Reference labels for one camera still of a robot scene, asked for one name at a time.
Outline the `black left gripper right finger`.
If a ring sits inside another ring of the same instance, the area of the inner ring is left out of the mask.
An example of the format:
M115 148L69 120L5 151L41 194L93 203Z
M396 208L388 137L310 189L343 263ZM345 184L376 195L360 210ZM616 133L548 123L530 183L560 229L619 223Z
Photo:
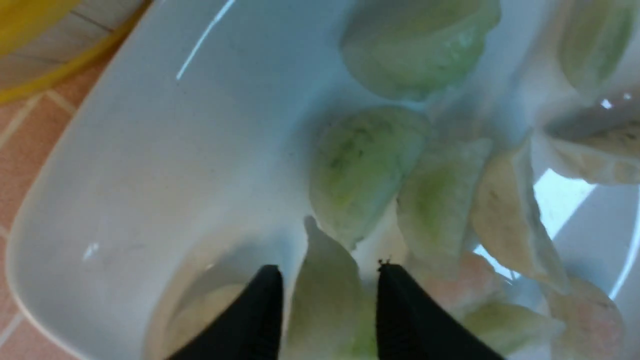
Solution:
M402 265L379 260L375 339L380 360L502 360L420 287Z

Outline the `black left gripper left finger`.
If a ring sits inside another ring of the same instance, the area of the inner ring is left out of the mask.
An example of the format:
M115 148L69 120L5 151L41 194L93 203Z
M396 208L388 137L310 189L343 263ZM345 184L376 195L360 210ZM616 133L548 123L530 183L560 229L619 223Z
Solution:
M277 360L284 296L279 267L261 266L226 310L169 360Z

